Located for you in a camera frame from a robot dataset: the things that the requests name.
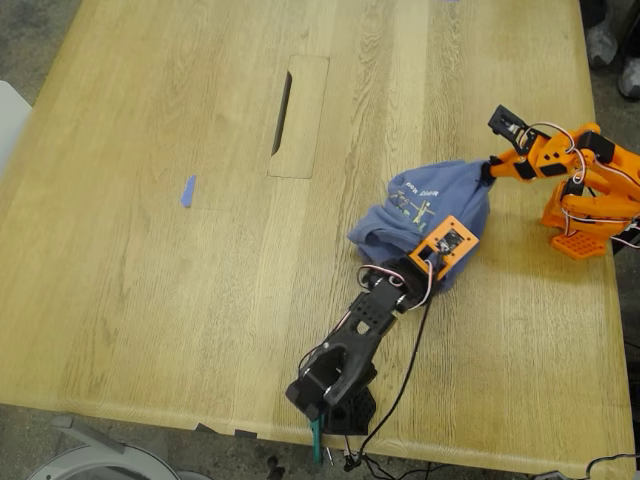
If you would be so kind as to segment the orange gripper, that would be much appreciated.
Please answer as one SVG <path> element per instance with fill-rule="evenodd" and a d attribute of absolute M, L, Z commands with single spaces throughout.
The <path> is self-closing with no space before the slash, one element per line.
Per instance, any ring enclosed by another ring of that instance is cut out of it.
<path fill-rule="evenodd" d="M 497 180 L 511 178 L 523 181 L 518 174 L 518 164 L 524 158 L 533 171 L 534 179 L 571 175 L 575 180 L 584 178 L 584 158 L 577 152 L 577 140 L 583 130 L 557 131 L 553 136 L 531 128 L 518 141 L 522 156 L 491 155 L 482 165 L 480 184 L 492 187 Z"/>

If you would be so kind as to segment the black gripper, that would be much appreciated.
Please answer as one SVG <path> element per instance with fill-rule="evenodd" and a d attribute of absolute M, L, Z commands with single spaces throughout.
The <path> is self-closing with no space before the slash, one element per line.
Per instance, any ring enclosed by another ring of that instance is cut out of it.
<path fill-rule="evenodd" d="M 398 311 L 410 311 L 426 307 L 435 292 L 432 268 L 421 269 L 408 256 L 385 261 L 382 267 L 391 271 L 394 284 L 401 290 Z"/>

